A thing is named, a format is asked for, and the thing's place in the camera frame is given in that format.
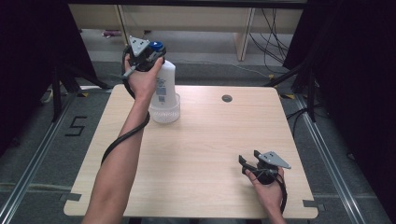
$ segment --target human hand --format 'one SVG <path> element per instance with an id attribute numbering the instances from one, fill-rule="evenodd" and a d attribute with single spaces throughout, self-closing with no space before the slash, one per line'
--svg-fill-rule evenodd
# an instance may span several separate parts
<path id="1" fill-rule="evenodd" d="M 283 178 L 284 171 L 282 167 L 278 167 L 278 173 L 279 175 L 282 176 L 282 178 L 280 178 L 279 176 L 277 178 L 280 181 L 284 181 L 282 180 L 284 179 Z M 285 219 L 282 217 L 282 213 L 280 212 L 280 205 L 282 203 L 283 197 L 282 197 L 282 190 L 279 184 L 276 181 L 274 181 L 269 185 L 263 185 L 257 179 L 257 176 L 255 176 L 248 169 L 246 169 L 245 174 L 250 179 L 250 182 L 252 183 L 254 189 L 256 190 L 257 195 L 259 196 L 259 202 L 262 205 L 262 208 L 264 209 L 265 213 L 267 214 L 271 222 L 286 223 Z"/>
<path id="2" fill-rule="evenodd" d="M 125 71 L 131 69 L 128 61 L 130 55 L 125 56 Z M 163 66 L 163 58 L 159 58 L 148 72 L 134 71 L 128 78 L 131 90 L 136 100 L 151 100 L 157 86 L 157 74 Z"/>

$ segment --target wrist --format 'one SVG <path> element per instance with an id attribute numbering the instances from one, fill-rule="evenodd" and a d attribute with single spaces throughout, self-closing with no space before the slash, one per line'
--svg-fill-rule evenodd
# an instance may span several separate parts
<path id="1" fill-rule="evenodd" d="M 147 111 L 149 110 L 149 104 L 150 104 L 151 99 L 142 99 L 142 98 L 136 98 L 134 100 L 134 106 L 138 110 L 144 110 Z"/>
<path id="2" fill-rule="evenodd" d="M 152 95 L 136 95 L 134 99 L 135 104 L 149 105 Z"/>
<path id="3" fill-rule="evenodd" d="M 285 219 L 282 216 L 282 213 L 280 212 L 280 208 L 265 208 L 264 210 L 272 224 L 286 223 Z"/>

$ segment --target metal rail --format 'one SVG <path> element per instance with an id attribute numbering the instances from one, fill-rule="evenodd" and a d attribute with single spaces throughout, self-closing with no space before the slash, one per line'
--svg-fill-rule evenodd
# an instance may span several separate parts
<path id="1" fill-rule="evenodd" d="M 28 166 L 26 167 L 23 175 L 18 181 L 15 188 L 12 190 L 11 194 L 8 196 L 7 201 L 3 204 L 0 211 L 0 220 L 1 223 L 9 223 L 14 216 L 15 212 L 20 205 L 23 196 L 29 188 L 30 183 L 32 182 L 35 174 L 37 173 L 38 168 L 40 167 L 42 161 L 44 160 L 47 152 L 50 149 L 51 143 L 55 138 L 56 133 L 58 132 L 60 126 L 64 121 L 65 114 L 70 107 L 71 103 L 74 99 L 76 99 L 76 93 L 70 93 L 64 102 L 64 110 L 60 114 L 59 118 L 51 123 L 49 129 L 46 132 L 43 140 L 41 141 L 40 146 L 38 147 L 35 155 L 30 160 Z"/>
<path id="2" fill-rule="evenodd" d="M 306 108 L 306 103 L 304 101 L 304 97 L 300 94 L 296 94 L 297 105 L 300 109 Z M 312 135 L 312 138 L 315 141 L 315 144 L 318 148 L 318 152 L 320 153 L 321 158 L 329 172 L 330 178 L 334 183 L 335 188 L 340 196 L 344 207 L 346 208 L 346 212 L 349 215 L 349 218 L 352 223 L 367 223 L 364 219 L 361 210 L 356 202 L 355 198 L 352 195 L 349 187 L 345 179 L 343 178 L 340 170 L 338 169 L 337 165 L 335 164 L 334 159 L 332 158 L 332 153 L 327 148 L 327 145 L 320 134 L 318 126 L 315 122 L 312 122 L 311 118 L 304 113 L 304 121 Z"/>

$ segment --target wooden table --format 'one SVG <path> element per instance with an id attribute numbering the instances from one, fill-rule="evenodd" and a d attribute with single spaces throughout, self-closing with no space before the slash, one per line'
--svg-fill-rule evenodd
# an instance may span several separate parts
<path id="1" fill-rule="evenodd" d="M 250 164 L 253 150 L 273 150 L 288 164 L 285 218 L 315 218 L 317 208 L 276 90 L 259 87 L 176 86 L 180 118 L 169 124 L 151 120 L 145 129 L 136 179 L 126 217 L 264 218 L 256 192 L 241 174 L 238 156 Z M 223 95 L 232 96 L 226 103 Z M 78 202 L 64 212 L 84 216 L 104 151 L 133 104 L 123 86 L 108 100 L 76 182 Z"/>

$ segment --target black tape marking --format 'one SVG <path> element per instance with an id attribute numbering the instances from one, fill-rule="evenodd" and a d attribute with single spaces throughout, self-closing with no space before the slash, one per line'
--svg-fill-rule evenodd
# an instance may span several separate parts
<path id="1" fill-rule="evenodd" d="M 78 129 L 79 129 L 79 132 L 78 132 L 78 133 L 67 133 L 67 134 L 65 134 L 64 136 L 67 136 L 67 137 L 81 136 L 81 133 L 82 133 L 82 131 L 84 130 L 85 126 L 83 126 L 83 125 L 75 125 L 75 122 L 76 122 L 77 119 L 86 119 L 86 118 L 87 118 L 86 116 L 75 116 L 75 117 L 73 118 L 73 121 L 72 121 L 72 123 L 70 124 L 70 127 L 69 127 L 69 128 L 78 128 Z"/>
<path id="2" fill-rule="evenodd" d="M 63 194 L 59 200 L 62 202 L 66 202 L 66 201 L 78 202 L 80 198 L 81 198 L 81 194 L 66 193 L 66 194 Z"/>
<path id="3" fill-rule="evenodd" d="M 308 201 L 308 200 L 303 200 L 303 205 L 304 207 L 316 207 L 319 211 L 326 211 L 326 208 L 324 204 L 317 203 L 315 201 Z"/>

